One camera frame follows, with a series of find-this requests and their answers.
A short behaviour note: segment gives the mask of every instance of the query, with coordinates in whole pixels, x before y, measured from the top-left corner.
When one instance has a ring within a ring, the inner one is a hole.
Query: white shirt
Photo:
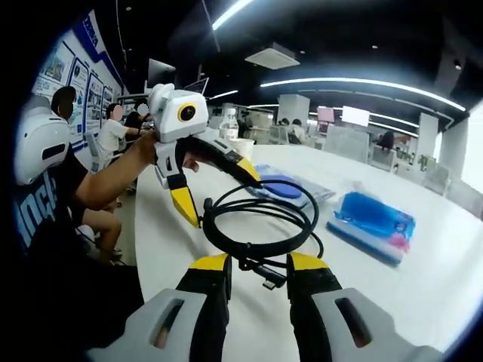
[[[104,158],[109,158],[119,149],[119,139],[124,138],[128,128],[118,121],[108,119],[97,136],[97,143]]]
[[[296,124],[291,125],[290,132],[294,132],[295,136],[299,139],[301,143],[305,143],[305,130]]]

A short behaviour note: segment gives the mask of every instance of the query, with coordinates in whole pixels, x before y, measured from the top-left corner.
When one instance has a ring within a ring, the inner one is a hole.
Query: desk
[[[344,287],[357,288],[388,311],[401,336],[415,345],[444,351],[461,334],[483,297],[483,223],[479,219],[394,174],[306,146],[255,146],[254,163],[285,169],[337,193],[321,207],[315,230],[325,246],[323,259]],[[230,176],[207,165],[198,174],[188,170],[186,176],[201,212],[205,198],[216,200],[237,186]],[[355,181],[416,218],[411,251],[398,268],[373,259],[325,230],[331,204],[351,191]],[[248,196],[246,192],[235,195]],[[237,241],[273,242],[297,232],[285,222],[247,213],[222,215],[217,224]],[[152,167],[137,184],[135,227],[145,300],[164,288],[175,288],[193,260],[220,252],[201,230],[181,218]],[[300,251],[316,255],[318,248],[309,239]],[[287,291],[268,291],[262,282],[253,272],[233,266],[225,361],[299,360]]]

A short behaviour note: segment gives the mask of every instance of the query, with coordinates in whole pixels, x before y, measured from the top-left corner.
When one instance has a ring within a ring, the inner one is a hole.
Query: white cup
[[[251,154],[254,150],[255,141],[245,138],[235,138],[229,141],[237,153],[251,161]]]

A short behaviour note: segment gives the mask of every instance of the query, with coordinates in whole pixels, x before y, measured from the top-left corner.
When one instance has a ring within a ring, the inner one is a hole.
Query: ceiling
[[[178,86],[194,82],[202,65],[203,78],[210,78],[206,96],[238,90],[209,100],[212,104],[270,104],[277,103],[280,94],[299,93],[311,99],[312,112],[316,106],[355,106],[419,123],[423,111],[436,115],[442,130],[466,118],[483,99],[483,28],[464,1],[253,0],[213,31],[211,24],[235,2],[178,0],[167,6],[118,0],[122,46],[116,1],[102,2],[95,11],[107,50],[131,93],[142,92],[151,57],[177,67]],[[294,52],[300,65],[271,70],[245,61],[273,42]],[[373,84],[331,81],[260,87],[313,77],[403,84],[467,110]],[[414,130],[385,118],[377,121]]]

